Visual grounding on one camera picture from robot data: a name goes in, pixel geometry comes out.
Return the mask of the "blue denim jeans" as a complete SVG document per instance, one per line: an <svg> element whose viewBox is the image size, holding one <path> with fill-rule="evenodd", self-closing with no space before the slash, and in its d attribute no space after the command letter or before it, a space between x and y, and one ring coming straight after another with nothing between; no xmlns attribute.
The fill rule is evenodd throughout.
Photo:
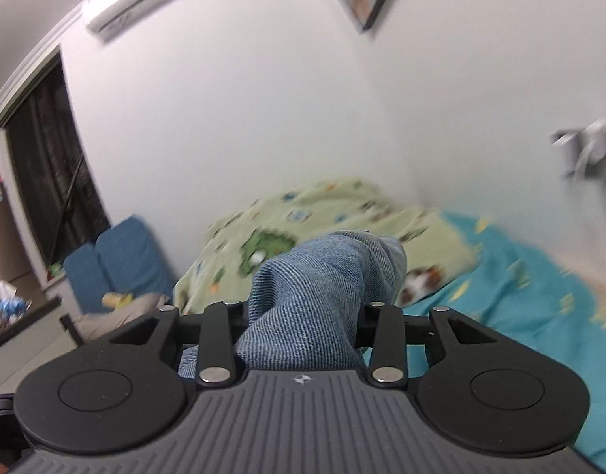
<svg viewBox="0 0 606 474"><path fill-rule="evenodd" d="M393 304L406 267L395 237L339 231L297 245L256 272L235 353L251 370L364 371L360 310Z"/></svg>

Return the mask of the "yellow plush toy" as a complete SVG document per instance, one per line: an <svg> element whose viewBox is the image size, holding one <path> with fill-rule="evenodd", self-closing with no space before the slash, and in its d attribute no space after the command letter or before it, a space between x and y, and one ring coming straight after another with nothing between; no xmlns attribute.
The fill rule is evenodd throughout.
<svg viewBox="0 0 606 474"><path fill-rule="evenodd" d="M107 292L102 297L102 305L111 310L116 310L134 301L132 293Z"/></svg>

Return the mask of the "blue quilted chair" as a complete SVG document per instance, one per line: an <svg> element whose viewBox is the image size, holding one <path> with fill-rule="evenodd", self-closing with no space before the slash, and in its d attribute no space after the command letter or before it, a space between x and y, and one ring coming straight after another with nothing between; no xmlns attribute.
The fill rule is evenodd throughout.
<svg viewBox="0 0 606 474"><path fill-rule="evenodd" d="M143 221L132 216L104 231L93 243L85 243L64 261L65 273L79 305L79 315L111 311L102 305L107 292L132 293L134 299L147 293L166 294L170 308L175 285L160 246ZM85 344L74 330L70 314L61 324L76 346Z"/></svg>

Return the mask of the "teal smiley bed sheet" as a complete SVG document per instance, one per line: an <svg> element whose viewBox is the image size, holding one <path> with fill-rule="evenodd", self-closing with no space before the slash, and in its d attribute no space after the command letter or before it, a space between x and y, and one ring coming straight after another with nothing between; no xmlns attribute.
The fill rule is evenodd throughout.
<svg viewBox="0 0 606 474"><path fill-rule="evenodd" d="M606 319L585 281L476 217L406 210L371 229L398 237L409 267L443 269L443 286L405 314L449 306L584 380L591 407L576 448L606 472Z"/></svg>

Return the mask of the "grey cloth on chair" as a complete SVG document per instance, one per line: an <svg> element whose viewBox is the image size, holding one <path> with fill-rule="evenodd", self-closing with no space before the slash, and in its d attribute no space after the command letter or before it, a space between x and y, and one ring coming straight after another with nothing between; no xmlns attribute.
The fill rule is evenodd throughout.
<svg viewBox="0 0 606 474"><path fill-rule="evenodd" d="M166 294L147 293L112 311L104 314L82 314L73 318L72 322L75 332L82 342L87 344L169 302Z"/></svg>

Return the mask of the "tissue pack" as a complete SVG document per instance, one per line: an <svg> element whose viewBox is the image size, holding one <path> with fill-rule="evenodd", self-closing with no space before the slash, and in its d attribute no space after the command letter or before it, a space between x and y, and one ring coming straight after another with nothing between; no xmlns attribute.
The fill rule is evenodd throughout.
<svg viewBox="0 0 606 474"><path fill-rule="evenodd" d="M0 280L0 323L12 324L23 317L32 302L18 294L18 289L10 282Z"/></svg>

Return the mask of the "white black-edged desk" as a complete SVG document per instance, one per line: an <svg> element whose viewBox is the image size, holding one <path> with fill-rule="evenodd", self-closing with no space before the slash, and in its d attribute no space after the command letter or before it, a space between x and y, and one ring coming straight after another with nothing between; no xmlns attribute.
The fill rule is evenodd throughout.
<svg viewBox="0 0 606 474"><path fill-rule="evenodd" d="M0 332L0 393L15 393L31 371L75 349L60 321L64 314L55 296Z"/></svg>

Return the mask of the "dark window with bars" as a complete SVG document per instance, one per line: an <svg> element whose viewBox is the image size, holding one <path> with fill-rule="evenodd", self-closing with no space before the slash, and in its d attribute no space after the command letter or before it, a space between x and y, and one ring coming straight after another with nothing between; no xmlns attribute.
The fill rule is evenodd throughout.
<svg viewBox="0 0 606 474"><path fill-rule="evenodd" d="M109 228L83 152L60 55L0 118L22 208L46 267Z"/></svg>

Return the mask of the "white wall socket with plugs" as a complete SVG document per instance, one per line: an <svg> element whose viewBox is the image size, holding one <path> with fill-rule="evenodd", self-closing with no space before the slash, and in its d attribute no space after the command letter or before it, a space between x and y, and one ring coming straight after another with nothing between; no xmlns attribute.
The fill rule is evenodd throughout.
<svg viewBox="0 0 606 474"><path fill-rule="evenodd" d="M606 183L606 120L550 135L562 178Z"/></svg>

